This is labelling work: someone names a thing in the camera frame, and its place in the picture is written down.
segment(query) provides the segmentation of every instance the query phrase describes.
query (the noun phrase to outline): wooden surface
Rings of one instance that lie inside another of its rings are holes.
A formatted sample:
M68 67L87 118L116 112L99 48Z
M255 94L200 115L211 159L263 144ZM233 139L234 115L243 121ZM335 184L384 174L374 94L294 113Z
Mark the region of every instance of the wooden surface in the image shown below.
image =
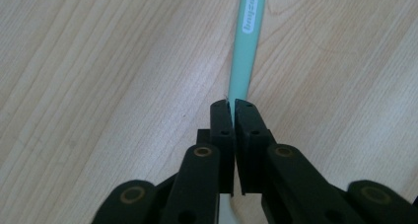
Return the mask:
M0 223L89 223L174 174L228 92L238 1L0 0ZM418 0L267 0L248 100L332 184L412 201Z

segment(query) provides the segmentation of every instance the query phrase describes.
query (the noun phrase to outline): screw hole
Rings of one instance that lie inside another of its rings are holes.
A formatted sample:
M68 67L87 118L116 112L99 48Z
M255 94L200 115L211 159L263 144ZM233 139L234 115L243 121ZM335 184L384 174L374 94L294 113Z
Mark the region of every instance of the screw hole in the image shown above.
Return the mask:
M331 223L345 223L344 215L339 211L327 210L325 212L325 217Z
M178 215L178 222L181 224L192 224L195 221L196 221L196 215L192 211L189 211L189 210L182 211Z
M362 187L361 193L366 199L381 205L389 204L391 202L390 196L377 187Z
M198 157L208 157L212 154L212 150L208 147L198 147L194 149L194 155Z
M286 147L278 147L276 148L276 155L280 157L292 157L293 151Z
M144 195L145 190L142 187L129 187L120 195L120 201L125 204L132 204L140 200Z

